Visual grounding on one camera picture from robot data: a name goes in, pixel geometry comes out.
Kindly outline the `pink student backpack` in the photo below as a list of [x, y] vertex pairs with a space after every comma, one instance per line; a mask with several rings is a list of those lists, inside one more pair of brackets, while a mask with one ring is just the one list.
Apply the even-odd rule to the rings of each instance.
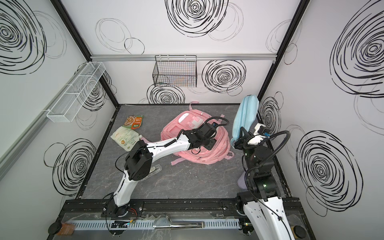
[[149, 150], [152, 160], [168, 155], [178, 158], [171, 162], [176, 165], [183, 161], [211, 165], [222, 160], [230, 160], [235, 154], [231, 151], [229, 133], [225, 129], [230, 123], [224, 115], [213, 117], [206, 112], [189, 106], [168, 123], [161, 132], [161, 141], [148, 142], [144, 150]]

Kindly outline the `light blue pencil pouch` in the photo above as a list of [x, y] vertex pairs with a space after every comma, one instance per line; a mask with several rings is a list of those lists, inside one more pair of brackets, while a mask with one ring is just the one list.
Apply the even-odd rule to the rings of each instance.
[[235, 147], [235, 142], [240, 138], [241, 127], [248, 131], [256, 120], [260, 101], [256, 95], [248, 95], [243, 98], [236, 113], [233, 128], [231, 146]]

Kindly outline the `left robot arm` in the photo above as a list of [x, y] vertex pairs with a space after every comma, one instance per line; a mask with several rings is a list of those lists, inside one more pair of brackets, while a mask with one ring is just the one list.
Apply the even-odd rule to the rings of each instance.
[[127, 205], [138, 182], [150, 174], [153, 162], [174, 153], [199, 149], [211, 150], [216, 143], [218, 123], [204, 122], [192, 130], [180, 130], [176, 137], [160, 142], [138, 141], [125, 158], [123, 177], [113, 194], [116, 208]]

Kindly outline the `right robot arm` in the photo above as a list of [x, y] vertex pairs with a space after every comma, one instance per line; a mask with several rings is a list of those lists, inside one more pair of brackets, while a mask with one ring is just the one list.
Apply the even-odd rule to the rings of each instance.
[[283, 206], [282, 193], [272, 174], [273, 158], [286, 145], [291, 133], [271, 134], [263, 124], [255, 126], [254, 133], [241, 128], [234, 146], [243, 152], [246, 191], [237, 195], [238, 211], [251, 222], [260, 240], [292, 240]]

